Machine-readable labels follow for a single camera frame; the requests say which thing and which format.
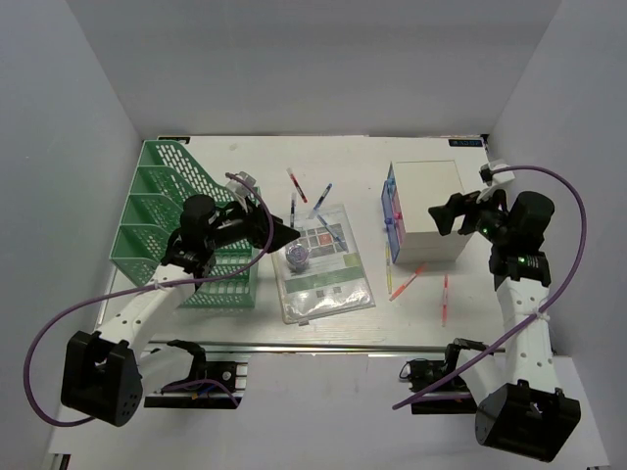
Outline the red pen with cap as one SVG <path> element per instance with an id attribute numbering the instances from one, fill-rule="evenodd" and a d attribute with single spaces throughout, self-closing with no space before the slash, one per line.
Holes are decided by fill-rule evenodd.
<path id="1" fill-rule="evenodd" d="M 297 194 L 299 195 L 299 197 L 301 198 L 301 200 L 303 201 L 303 203 L 305 203 L 305 204 L 306 204 L 306 203 L 308 202 L 308 198 L 307 198 L 307 196 L 305 195 L 305 192 L 304 192 L 304 190 L 303 190 L 303 188 L 302 188 L 302 186 L 301 186 L 301 184 L 300 184 L 299 180 L 297 179 L 297 177 L 296 177 L 296 175 L 295 175 L 294 171 L 292 170 L 292 168 L 291 168 L 291 167 L 288 167 L 288 168 L 286 169 L 286 171 L 287 171 L 287 174 L 288 174 L 288 176 L 289 176 L 290 180 L 292 181 L 292 183 L 293 183 L 293 185 L 294 185 L 294 187 L 295 187 L 295 189 L 296 189 Z"/>

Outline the pink drawer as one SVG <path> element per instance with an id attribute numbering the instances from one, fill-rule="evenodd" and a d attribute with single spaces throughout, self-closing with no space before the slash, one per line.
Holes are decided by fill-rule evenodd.
<path id="1" fill-rule="evenodd" d="M 387 234 L 387 241 L 390 247 L 392 260 L 396 261 L 401 249 L 400 225 L 402 221 L 402 213 L 401 210 L 397 209 L 395 206 L 394 196 L 395 193 L 390 190 L 388 182 L 385 182 L 381 193 L 383 223 Z"/>

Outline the yellow highlighter pen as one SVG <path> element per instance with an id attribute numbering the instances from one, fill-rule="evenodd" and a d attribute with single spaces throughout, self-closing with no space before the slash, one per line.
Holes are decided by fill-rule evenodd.
<path id="1" fill-rule="evenodd" d="M 385 260 L 386 260 L 386 284 L 387 284 L 387 292 L 388 295 L 391 296 L 393 293 L 393 280 L 392 280 L 392 270 L 391 270 L 391 249 L 389 242 L 385 244 Z"/>

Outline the pink red pen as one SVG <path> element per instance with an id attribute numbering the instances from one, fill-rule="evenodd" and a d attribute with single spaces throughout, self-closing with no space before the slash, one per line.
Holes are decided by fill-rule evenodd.
<path id="1" fill-rule="evenodd" d="M 443 280 L 443 294 L 442 294 L 442 316 L 441 325 L 446 327 L 448 320 L 448 296 L 449 296 L 449 274 L 446 273 Z"/>

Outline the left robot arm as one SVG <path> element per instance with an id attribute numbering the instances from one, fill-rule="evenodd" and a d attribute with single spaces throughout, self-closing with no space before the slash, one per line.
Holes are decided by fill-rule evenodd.
<path id="1" fill-rule="evenodd" d="M 262 254 L 273 253 L 299 236 L 298 230 L 250 200 L 220 209 L 210 196 L 188 198 L 145 291 L 96 331 L 79 331 L 69 340 L 62 404 L 120 427 L 146 395 L 220 388 L 220 382 L 209 377 L 198 344 L 171 340 L 146 352 L 148 343 L 170 314 L 215 280 L 218 249 L 246 241 Z"/>

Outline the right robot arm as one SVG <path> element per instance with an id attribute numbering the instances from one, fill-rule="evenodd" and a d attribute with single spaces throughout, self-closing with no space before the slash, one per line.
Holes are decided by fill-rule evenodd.
<path id="1" fill-rule="evenodd" d="M 486 199 L 479 192 L 455 193 L 428 212 L 441 235 L 460 218 L 458 234 L 478 233 L 491 243 L 489 271 L 507 334 L 505 368 L 488 347 L 455 340 L 443 380 L 454 390 L 469 390 L 479 445 L 551 462 L 581 419 L 579 401 L 567 397 L 557 379 L 549 318 L 541 311 L 552 282 L 541 246 L 555 205 L 525 191 L 509 206 L 505 191 L 497 190 Z"/>

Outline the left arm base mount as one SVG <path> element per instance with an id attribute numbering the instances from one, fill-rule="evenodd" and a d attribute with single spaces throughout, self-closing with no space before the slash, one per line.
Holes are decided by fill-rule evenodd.
<path id="1" fill-rule="evenodd" d="M 236 409 L 246 390 L 248 361 L 173 340 L 142 354 L 143 405 L 162 409 Z"/>

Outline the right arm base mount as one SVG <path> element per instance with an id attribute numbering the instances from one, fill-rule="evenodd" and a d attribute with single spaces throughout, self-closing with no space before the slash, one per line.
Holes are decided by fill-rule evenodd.
<path id="1" fill-rule="evenodd" d="M 413 359 L 402 368 L 399 378 L 410 383 L 417 393 L 443 379 L 458 367 L 487 349 L 483 343 L 454 339 L 447 345 L 442 360 Z M 420 402 L 410 406 L 412 415 L 474 414 L 477 404 L 504 383 L 499 365 L 490 353 L 458 377 L 427 393 Z"/>

